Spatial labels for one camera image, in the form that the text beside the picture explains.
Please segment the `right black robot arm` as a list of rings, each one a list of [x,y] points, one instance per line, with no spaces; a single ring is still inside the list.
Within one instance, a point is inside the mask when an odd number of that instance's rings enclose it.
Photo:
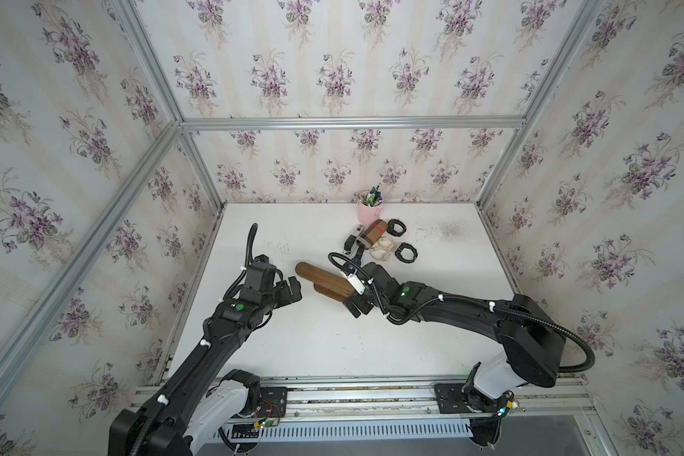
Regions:
[[[529,296],[482,299],[440,291],[416,281],[398,282],[381,265],[360,266],[339,253],[330,263],[351,284],[359,301],[378,308],[389,323],[440,323],[485,336],[501,353],[471,369],[458,402],[469,412],[507,414],[514,389],[552,388],[559,374],[594,367],[589,342],[550,318]]]

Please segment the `wooden watch stand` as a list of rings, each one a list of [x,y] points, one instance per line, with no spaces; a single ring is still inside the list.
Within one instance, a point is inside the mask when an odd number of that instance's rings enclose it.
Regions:
[[[339,273],[333,274],[307,262],[296,264],[294,269],[299,277],[313,283],[313,288],[327,298],[342,303],[355,294],[355,288]]]

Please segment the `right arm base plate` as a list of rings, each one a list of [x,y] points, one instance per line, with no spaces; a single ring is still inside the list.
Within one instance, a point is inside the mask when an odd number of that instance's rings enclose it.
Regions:
[[[502,416],[514,401],[514,393],[505,391],[491,399],[469,383],[439,383],[434,387],[435,399],[442,414],[482,413]]]

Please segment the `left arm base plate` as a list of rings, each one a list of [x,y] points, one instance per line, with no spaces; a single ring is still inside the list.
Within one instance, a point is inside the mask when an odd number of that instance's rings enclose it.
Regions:
[[[250,412],[242,412],[235,418],[261,419],[283,418],[286,415],[289,389],[286,387],[261,387],[258,400]]]

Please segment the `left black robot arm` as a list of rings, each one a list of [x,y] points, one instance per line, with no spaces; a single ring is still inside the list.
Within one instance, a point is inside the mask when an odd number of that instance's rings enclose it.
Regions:
[[[193,455],[229,419],[260,406],[260,379],[245,370],[218,375],[276,309],[302,299],[295,277],[267,256],[254,256],[258,228],[249,230],[241,274],[203,321],[203,334],[180,368],[136,412],[122,410],[108,433],[110,455]]]

